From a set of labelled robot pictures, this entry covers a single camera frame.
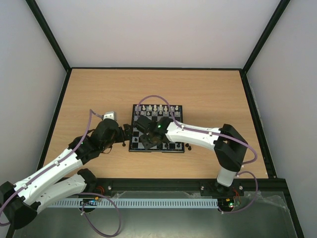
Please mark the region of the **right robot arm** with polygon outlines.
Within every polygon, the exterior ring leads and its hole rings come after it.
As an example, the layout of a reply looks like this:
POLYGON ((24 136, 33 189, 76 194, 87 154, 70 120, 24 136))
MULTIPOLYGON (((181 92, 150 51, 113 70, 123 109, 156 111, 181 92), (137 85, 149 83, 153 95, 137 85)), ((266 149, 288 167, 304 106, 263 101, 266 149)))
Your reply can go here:
POLYGON ((221 128, 206 128, 170 118, 155 121, 138 116, 134 127, 142 133, 140 141, 146 149, 162 143, 181 142, 214 151, 220 164, 216 189, 221 194, 233 189, 234 177, 241 170, 248 146, 233 126, 224 124, 221 128))

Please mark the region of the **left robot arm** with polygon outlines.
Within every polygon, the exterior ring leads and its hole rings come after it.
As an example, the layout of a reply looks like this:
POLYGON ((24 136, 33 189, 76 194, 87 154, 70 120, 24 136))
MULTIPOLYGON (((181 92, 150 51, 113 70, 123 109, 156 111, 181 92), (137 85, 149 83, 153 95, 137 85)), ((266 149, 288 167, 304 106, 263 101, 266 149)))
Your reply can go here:
POLYGON ((97 179, 89 169, 81 167, 111 149, 113 144, 124 143, 131 137, 131 125, 119 126, 110 118, 102 120, 96 128, 76 137, 59 156, 34 174, 16 183, 1 184, 0 212, 17 230, 56 201, 93 191, 97 179))

